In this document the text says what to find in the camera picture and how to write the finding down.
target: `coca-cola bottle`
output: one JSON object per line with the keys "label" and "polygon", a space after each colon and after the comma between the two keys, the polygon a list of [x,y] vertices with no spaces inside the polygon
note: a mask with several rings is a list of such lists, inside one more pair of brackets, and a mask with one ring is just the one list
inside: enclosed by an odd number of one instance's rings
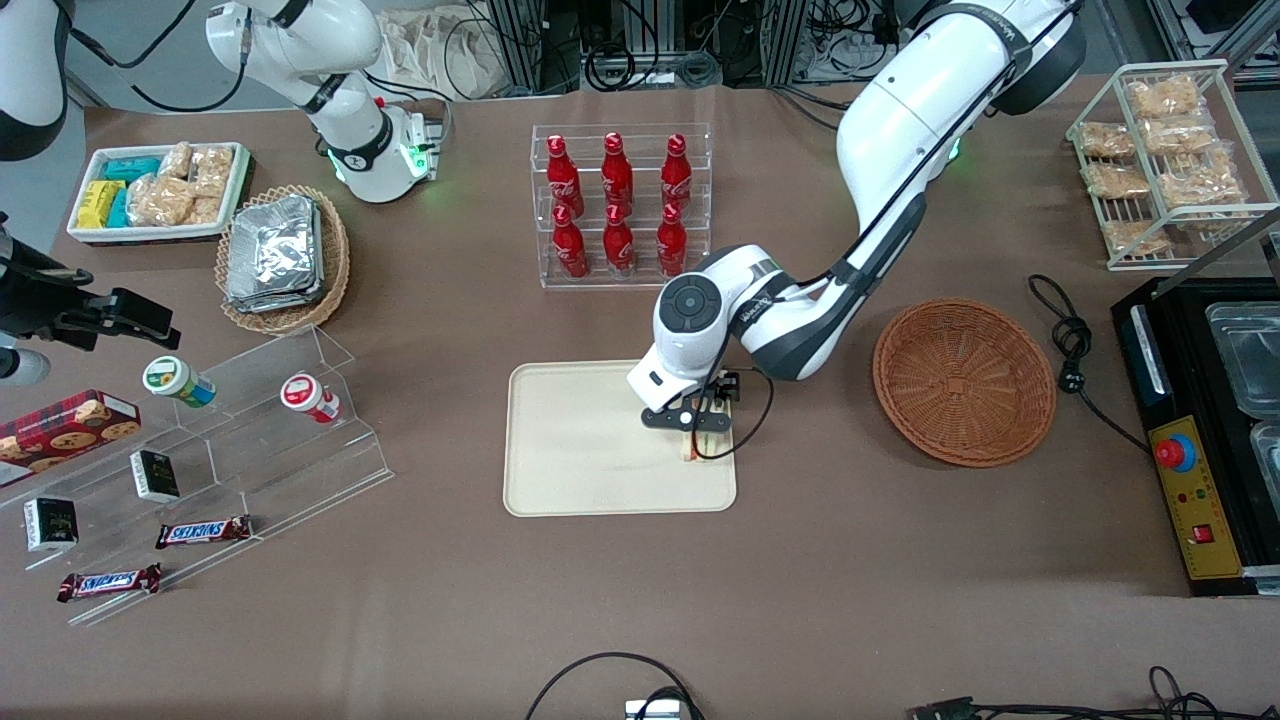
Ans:
{"label": "coca-cola bottle", "polygon": [[668,202],[662,208],[662,224],[658,225],[658,265],[662,274],[673,278],[685,272],[685,246],[689,234],[680,222],[680,208]]}
{"label": "coca-cola bottle", "polygon": [[667,138],[667,160],[662,164],[662,204],[675,202],[681,211],[689,206],[690,183],[694,170],[685,158],[685,136],[676,133]]}
{"label": "coca-cola bottle", "polygon": [[604,256],[609,260],[609,274],[617,279],[630,278],[636,272],[636,254],[622,208],[604,209]]}
{"label": "coca-cola bottle", "polygon": [[604,136],[604,163],[600,165],[604,179],[604,201],[617,205],[622,217],[631,215],[635,204],[635,183],[631,178],[631,161],[622,152],[622,136],[611,132]]}
{"label": "coca-cola bottle", "polygon": [[557,205],[568,208],[575,219],[581,218],[586,209],[582,202],[582,184],[577,181],[577,165],[564,149],[564,138],[558,135],[549,136],[547,150],[550,154],[550,160],[547,161],[547,183],[552,186],[552,197]]}
{"label": "coca-cola bottle", "polygon": [[586,245],[582,242],[582,231],[573,224],[570,209],[557,205],[552,210],[552,219],[556,222],[556,231],[552,232],[552,242],[556,245],[556,258],[568,277],[585,278],[591,272],[586,260]]}

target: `wicker basket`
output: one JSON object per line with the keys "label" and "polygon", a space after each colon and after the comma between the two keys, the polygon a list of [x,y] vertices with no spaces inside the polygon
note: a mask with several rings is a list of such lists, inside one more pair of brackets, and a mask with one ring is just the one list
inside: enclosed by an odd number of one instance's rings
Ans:
{"label": "wicker basket", "polygon": [[884,328],[872,364],[893,425],[929,455],[969,468],[1012,462],[1053,421],[1048,360],[1018,323],[950,297],[904,310]]}
{"label": "wicker basket", "polygon": [[[284,307],[268,313],[241,313],[223,302],[223,314],[237,325],[260,333],[282,336],[288,334],[303,325],[321,324],[333,315],[342,302],[342,296],[347,292],[347,279],[351,277],[351,247],[347,242],[347,228],[338,217],[338,210],[333,202],[319,190],[311,187],[298,187],[287,184],[273,187],[261,195],[255,195],[244,202],[244,206],[275,202],[285,195],[306,195],[320,206],[320,242],[324,246],[324,282],[325,293],[315,305],[302,305],[298,307]],[[223,237],[218,241],[218,264],[214,266],[214,282],[218,290],[227,295],[227,254],[230,249],[230,225],[223,231]]]}

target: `snickers bar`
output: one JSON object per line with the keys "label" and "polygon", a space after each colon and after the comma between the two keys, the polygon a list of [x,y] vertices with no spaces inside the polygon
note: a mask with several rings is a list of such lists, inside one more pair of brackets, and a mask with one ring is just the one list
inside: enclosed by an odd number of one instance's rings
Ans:
{"label": "snickers bar", "polygon": [[188,523],[186,525],[160,525],[160,538],[156,550],[170,544],[195,544],[200,542],[238,541],[252,534],[248,515],[238,515],[225,520],[207,523]]}
{"label": "snickers bar", "polygon": [[129,591],[147,591],[150,594],[159,589],[159,562],[142,570],[128,570],[124,573],[104,573],[101,575],[77,575],[72,573],[67,575],[61,587],[58,588],[58,602]]}

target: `white bag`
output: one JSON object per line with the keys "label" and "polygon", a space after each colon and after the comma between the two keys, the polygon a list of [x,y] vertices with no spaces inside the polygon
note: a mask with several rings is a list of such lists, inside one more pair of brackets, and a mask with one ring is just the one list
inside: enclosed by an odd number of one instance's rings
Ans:
{"label": "white bag", "polygon": [[488,5],[476,8],[484,19],[477,20],[467,5],[379,13],[387,79],[430,87],[454,100],[477,100],[506,87],[498,32],[488,19]]}

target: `floor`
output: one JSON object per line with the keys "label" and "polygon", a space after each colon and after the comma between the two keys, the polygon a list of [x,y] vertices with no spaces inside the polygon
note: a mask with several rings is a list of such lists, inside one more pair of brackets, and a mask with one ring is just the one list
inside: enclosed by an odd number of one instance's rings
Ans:
{"label": "floor", "polygon": [[[207,102],[225,92],[234,76],[209,53],[204,37],[204,18],[220,0],[200,0],[192,13],[174,29],[166,42],[141,67],[118,70],[72,42],[68,68],[109,106],[148,111],[150,106],[129,90],[134,83],[169,104]],[[374,10],[388,5],[415,6],[436,4],[431,0],[366,0]],[[1121,47],[1112,49],[1098,17],[1100,3],[1107,3],[1115,17]],[[155,13],[150,0],[81,0],[76,26],[99,38],[118,58],[132,58],[147,38],[169,22],[168,14]],[[1156,27],[1144,0],[1091,0],[1082,23],[1089,42],[1083,72],[1108,73],[1123,59],[1146,61],[1164,59]],[[1254,140],[1268,164],[1280,170],[1280,94],[1242,94],[1240,106],[1249,119]],[[288,108],[275,92],[246,79],[241,91],[225,105],[228,110]],[[67,200],[74,191],[83,163],[83,122],[78,108],[68,114],[67,127],[45,154],[23,163],[0,165],[0,209],[10,214],[9,231],[23,242],[47,250],[64,222]]]}

